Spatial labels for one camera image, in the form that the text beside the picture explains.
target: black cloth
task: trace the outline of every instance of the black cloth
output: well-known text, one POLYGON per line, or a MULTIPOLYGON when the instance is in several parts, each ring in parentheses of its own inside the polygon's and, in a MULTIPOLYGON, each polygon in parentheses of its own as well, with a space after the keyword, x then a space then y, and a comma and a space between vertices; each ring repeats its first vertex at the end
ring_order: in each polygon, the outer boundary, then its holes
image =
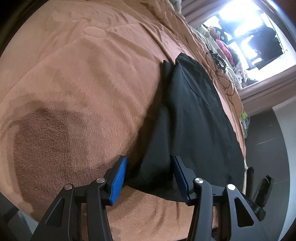
POLYGON ((163 96, 140 166, 126 183, 140 191, 182 202, 170 155, 180 156, 197 177, 213 185, 242 189, 244 158, 212 80, 203 67, 181 53, 162 67, 163 96))
POLYGON ((274 29, 262 25, 250 31, 249 34, 254 36, 249 40, 248 45, 252 49, 257 50, 259 52, 258 57, 262 59, 262 61, 255 63, 258 69, 263 68, 283 54, 274 29))
POLYGON ((229 52, 231 53, 232 59, 233 59, 233 63, 234 66, 237 65, 237 63, 239 62, 239 56, 237 55, 237 53, 234 51, 233 48, 228 47, 229 52))
POLYGON ((228 37, 227 35, 225 34, 225 31, 223 29, 220 29, 218 27, 214 27, 214 29, 216 30, 216 32, 218 34, 220 34, 220 39, 223 43, 227 44, 228 43, 228 37))

